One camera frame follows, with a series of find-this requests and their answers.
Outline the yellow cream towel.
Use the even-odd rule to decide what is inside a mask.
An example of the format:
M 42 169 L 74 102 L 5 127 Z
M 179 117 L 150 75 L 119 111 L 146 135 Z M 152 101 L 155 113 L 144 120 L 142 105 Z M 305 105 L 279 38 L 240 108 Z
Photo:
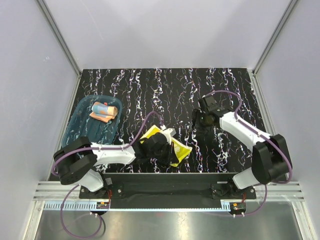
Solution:
M 141 138 L 149 138 L 156 133 L 161 133 L 161 127 L 152 125 L 151 128 L 148 129 Z M 182 162 L 182 160 L 190 155 L 190 153 L 192 152 L 192 147 L 184 145 L 174 137 L 172 137 L 172 141 L 174 143 L 175 163 L 169 165 L 172 167 L 177 167 Z

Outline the orange polka dot towel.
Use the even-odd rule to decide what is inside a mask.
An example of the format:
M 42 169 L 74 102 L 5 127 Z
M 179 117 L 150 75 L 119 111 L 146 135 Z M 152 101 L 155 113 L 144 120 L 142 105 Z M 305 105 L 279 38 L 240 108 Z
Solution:
M 93 119 L 108 123 L 111 120 L 114 120 L 118 115 L 118 108 L 116 106 L 108 105 L 106 102 L 94 102 L 91 107 L 91 113 L 89 116 Z

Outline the blue transparent plastic bin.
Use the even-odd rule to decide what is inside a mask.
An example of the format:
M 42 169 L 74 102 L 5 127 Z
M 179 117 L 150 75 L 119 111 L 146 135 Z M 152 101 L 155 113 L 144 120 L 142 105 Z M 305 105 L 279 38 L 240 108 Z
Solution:
M 118 114 L 105 123 L 90 116 L 95 102 L 116 107 Z M 61 147 L 73 143 L 79 137 L 88 137 L 92 143 L 111 145 L 121 120 L 123 103 L 116 97 L 107 95 L 88 95 L 77 104 L 62 138 Z

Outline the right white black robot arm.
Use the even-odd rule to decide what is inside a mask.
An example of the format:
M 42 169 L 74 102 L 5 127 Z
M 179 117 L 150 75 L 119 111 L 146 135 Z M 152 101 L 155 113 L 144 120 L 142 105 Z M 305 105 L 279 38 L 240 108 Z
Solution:
M 234 175 L 227 185 L 230 197 L 239 198 L 246 188 L 267 185 L 286 174 L 288 179 L 281 184 L 292 179 L 293 166 L 282 135 L 270 135 L 261 131 L 228 109 L 218 108 L 211 112 L 194 109 L 191 119 L 192 129 L 204 130 L 215 126 L 233 135 L 251 151 L 251 167 Z

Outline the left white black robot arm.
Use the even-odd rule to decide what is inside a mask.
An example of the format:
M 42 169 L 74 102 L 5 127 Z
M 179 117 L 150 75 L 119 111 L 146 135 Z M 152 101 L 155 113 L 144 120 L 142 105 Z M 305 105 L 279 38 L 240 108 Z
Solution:
M 53 158 L 53 173 L 62 185 L 78 184 L 97 198 L 108 193 L 108 186 L 94 166 L 143 164 L 150 159 L 164 165 L 179 162 L 172 137 L 161 132 L 124 145 L 100 145 L 82 136 L 57 151 Z

